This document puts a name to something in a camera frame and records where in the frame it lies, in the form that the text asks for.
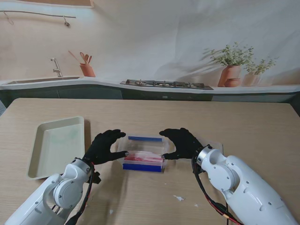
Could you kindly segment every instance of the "potted plant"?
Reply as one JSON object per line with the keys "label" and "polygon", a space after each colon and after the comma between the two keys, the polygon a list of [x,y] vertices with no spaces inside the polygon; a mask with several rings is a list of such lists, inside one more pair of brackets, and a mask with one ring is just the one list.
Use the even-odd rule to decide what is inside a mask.
{"label": "potted plant", "polygon": [[217,85],[218,87],[225,87],[225,85],[227,87],[236,87],[239,85],[240,66],[251,62],[253,55],[252,51],[253,47],[248,48],[247,46],[244,46],[243,49],[240,49],[237,42],[234,42],[232,47],[226,45],[226,48],[219,51],[215,51],[214,49],[211,50],[212,61],[227,66],[222,71]]}
{"label": "potted plant", "polygon": [[260,80],[261,74],[266,72],[266,70],[270,69],[272,66],[276,65],[275,59],[261,60],[258,65],[256,65],[253,61],[249,61],[246,65],[246,69],[248,74],[245,75],[242,86],[256,86],[258,81]]}

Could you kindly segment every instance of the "countertop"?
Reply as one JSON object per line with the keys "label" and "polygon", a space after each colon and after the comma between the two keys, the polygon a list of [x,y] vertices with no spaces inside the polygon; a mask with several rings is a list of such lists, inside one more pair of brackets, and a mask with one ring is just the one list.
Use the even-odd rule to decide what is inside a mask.
{"label": "countertop", "polygon": [[21,90],[31,88],[56,87],[64,85],[95,84],[108,87],[117,87],[125,89],[159,91],[159,92],[181,92],[196,94],[247,94],[247,93],[293,93],[300,91],[300,85],[274,85],[268,87],[234,87],[222,88],[212,87],[214,90],[197,90],[183,88],[160,88],[160,87],[138,87],[120,84],[122,80],[104,79],[100,77],[80,77],[75,80],[47,81],[35,83],[19,83],[5,85],[12,80],[0,81],[0,90]]}
{"label": "countertop", "polygon": [[[35,128],[78,115],[85,119],[86,148],[98,133],[116,128],[157,135],[165,128],[185,127],[220,142],[224,155],[241,158],[260,174],[300,222],[300,118],[289,104],[20,98],[0,117],[0,224],[43,182],[26,178]],[[96,170],[102,182],[93,185],[78,225],[226,223],[205,200],[189,161],[168,161],[165,173],[124,171],[118,161]],[[207,175],[201,178],[211,198],[224,203]]]}

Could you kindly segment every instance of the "green plant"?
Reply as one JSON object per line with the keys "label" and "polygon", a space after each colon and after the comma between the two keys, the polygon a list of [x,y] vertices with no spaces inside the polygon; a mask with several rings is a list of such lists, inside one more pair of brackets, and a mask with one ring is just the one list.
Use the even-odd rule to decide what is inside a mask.
{"label": "green plant", "polygon": [[249,61],[246,64],[246,69],[249,73],[253,73],[254,75],[263,74],[266,70],[276,65],[277,59],[278,58],[270,59],[269,61],[261,60],[258,65],[256,65],[253,61]]}
{"label": "green plant", "polygon": [[248,48],[244,46],[243,49],[240,49],[239,44],[234,42],[232,47],[226,45],[226,48],[219,51],[213,49],[210,53],[213,61],[221,63],[224,66],[240,66],[252,61],[252,51],[253,47]]}

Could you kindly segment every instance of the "wall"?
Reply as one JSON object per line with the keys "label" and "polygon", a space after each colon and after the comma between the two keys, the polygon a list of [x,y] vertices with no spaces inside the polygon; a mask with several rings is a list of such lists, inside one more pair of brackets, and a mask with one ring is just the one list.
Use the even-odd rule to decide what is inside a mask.
{"label": "wall", "polygon": [[81,75],[72,51],[93,56],[99,77],[205,82],[216,86],[222,67],[209,49],[235,41],[258,59],[280,57],[263,74],[273,84],[300,84],[300,3],[297,0],[95,0],[95,8],[0,2],[1,10],[76,16],[68,19],[0,13],[0,79]]}

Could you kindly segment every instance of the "clay vase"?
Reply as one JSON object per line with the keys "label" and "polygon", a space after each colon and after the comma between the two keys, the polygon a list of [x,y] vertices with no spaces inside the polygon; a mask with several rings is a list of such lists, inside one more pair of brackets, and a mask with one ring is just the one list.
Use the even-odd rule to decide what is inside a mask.
{"label": "clay vase", "polygon": [[89,64],[80,63],[80,68],[84,76],[96,77],[93,68]]}
{"label": "clay vase", "polygon": [[240,84],[240,79],[239,78],[231,78],[231,79],[227,79],[226,82],[224,83],[225,87],[228,88],[234,88],[239,86]]}
{"label": "clay vase", "polygon": [[225,69],[223,69],[218,87],[225,87],[225,82],[227,79],[234,79],[238,78],[241,72],[240,66],[227,66]]}
{"label": "clay vase", "polygon": [[250,72],[245,75],[242,86],[244,87],[256,86],[260,78],[261,78],[260,75],[255,75],[254,72]]}

